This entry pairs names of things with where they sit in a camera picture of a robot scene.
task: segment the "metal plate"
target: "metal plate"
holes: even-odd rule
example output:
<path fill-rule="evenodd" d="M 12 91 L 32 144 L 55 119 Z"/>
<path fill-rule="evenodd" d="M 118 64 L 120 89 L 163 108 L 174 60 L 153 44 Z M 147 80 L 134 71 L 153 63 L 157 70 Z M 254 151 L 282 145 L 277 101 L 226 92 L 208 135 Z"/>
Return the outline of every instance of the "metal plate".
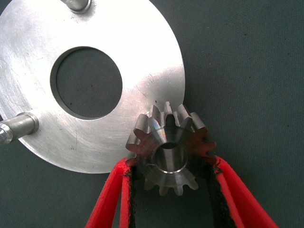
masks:
<path fill-rule="evenodd" d="M 76 115 L 56 92 L 61 60 L 81 47 L 105 52 L 120 70 L 121 99 L 104 117 Z M 54 165 L 88 173 L 109 172 L 127 154 L 138 115 L 168 100 L 176 108 L 185 89 L 176 38 L 148 0 L 94 0 L 85 14 L 59 0 L 13 0 L 0 16 L 0 78 L 1 116 L 39 119 L 39 131 L 21 142 Z"/>

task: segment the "metal gear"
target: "metal gear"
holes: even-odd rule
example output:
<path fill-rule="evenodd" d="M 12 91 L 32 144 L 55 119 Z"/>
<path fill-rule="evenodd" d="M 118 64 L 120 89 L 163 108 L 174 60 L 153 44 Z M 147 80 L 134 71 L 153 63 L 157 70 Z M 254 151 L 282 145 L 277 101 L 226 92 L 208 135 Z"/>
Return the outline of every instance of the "metal gear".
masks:
<path fill-rule="evenodd" d="M 158 185 L 161 196 L 173 188 L 183 194 L 183 186 L 196 190 L 195 177 L 206 164 L 214 164 L 209 155 L 216 146 L 204 142 L 207 128 L 196 113 L 189 113 L 184 105 L 172 111 L 169 102 L 163 112 L 152 106 L 148 114 L 140 114 L 131 132 L 126 148 L 134 154 L 127 158 L 136 164 L 145 176 L 145 190 Z"/>

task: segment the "metal standoff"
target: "metal standoff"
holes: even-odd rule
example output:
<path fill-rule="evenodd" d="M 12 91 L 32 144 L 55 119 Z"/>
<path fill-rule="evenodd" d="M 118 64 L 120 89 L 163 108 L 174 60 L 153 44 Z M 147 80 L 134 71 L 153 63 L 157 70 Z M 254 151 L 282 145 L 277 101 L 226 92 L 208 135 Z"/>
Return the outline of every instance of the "metal standoff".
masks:
<path fill-rule="evenodd" d="M 61 0 L 75 13 L 85 13 L 91 6 L 91 0 Z"/>
<path fill-rule="evenodd" d="M 36 132 L 39 122 L 31 113 L 20 113 L 16 117 L 0 122 L 0 145 Z"/>

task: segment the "gear tooth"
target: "gear tooth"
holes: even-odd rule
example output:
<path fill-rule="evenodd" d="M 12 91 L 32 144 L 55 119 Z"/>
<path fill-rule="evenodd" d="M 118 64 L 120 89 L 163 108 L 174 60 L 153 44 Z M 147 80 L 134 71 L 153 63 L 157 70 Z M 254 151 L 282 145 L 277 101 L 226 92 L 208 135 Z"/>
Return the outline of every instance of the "gear tooth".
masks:
<path fill-rule="evenodd" d="M 167 194 L 168 190 L 169 190 L 168 187 L 160 186 L 160 190 L 159 190 L 160 195 L 161 195 L 161 196 L 165 196 L 165 195 Z"/>
<path fill-rule="evenodd" d="M 144 189 L 146 191 L 151 190 L 154 186 L 155 184 L 152 181 L 149 181 L 147 178 L 144 179 Z"/>
<path fill-rule="evenodd" d="M 182 104 L 177 108 L 177 116 L 180 122 L 180 127 L 191 130 L 192 117 L 187 108 Z"/>
<path fill-rule="evenodd" d="M 161 113 L 154 105 L 151 106 L 148 122 L 151 131 L 158 130 L 162 127 Z"/>
<path fill-rule="evenodd" d="M 140 140 L 136 137 L 134 131 L 131 131 L 129 138 L 127 140 L 127 145 L 128 144 L 139 144 Z"/>
<path fill-rule="evenodd" d="M 134 128 L 134 134 L 139 138 L 143 139 L 149 131 L 148 116 L 140 114 Z"/>
<path fill-rule="evenodd" d="M 182 196 L 184 193 L 184 189 L 183 189 L 182 185 L 174 187 L 174 191 L 177 196 Z"/>
<path fill-rule="evenodd" d="M 155 105 L 151 106 L 151 109 L 150 109 L 150 112 L 149 112 L 149 117 L 154 118 L 155 120 L 157 120 L 157 122 L 159 124 L 161 124 L 160 123 L 160 121 L 161 121 L 161 112 L 160 112 L 160 110 Z"/>
<path fill-rule="evenodd" d="M 167 101 L 165 103 L 165 108 L 164 108 L 163 111 L 164 111 L 165 114 L 173 114 L 172 109 L 171 109 L 171 104 L 170 104 L 169 101 Z"/>
<path fill-rule="evenodd" d="M 196 129 L 201 129 L 201 128 L 206 127 L 205 124 L 202 122 L 202 120 L 196 113 L 191 113 L 190 115 L 193 119 L 193 124 Z"/>
<path fill-rule="evenodd" d="M 199 185 L 195 180 L 190 181 L 187 185 L 193 190 L 196 190 L 199 188 Z"/>
<path fill-rule="evenodd" d="M 166 124 L 165 116 L 166 116 L 165 113 L 161 112 L 161 123 L 160 123 L 161 127 L 164 127 Z"/>
<path fill-rule="evenodd" d="M 191 117 L 193 119 L 193 125 L 195 127 L 194 132 L 199 137 L 205 137 L 207 135 L 208 129 L 205 124 L 202 122 L 200 117 L 196 113 L 191 113 Z"/>

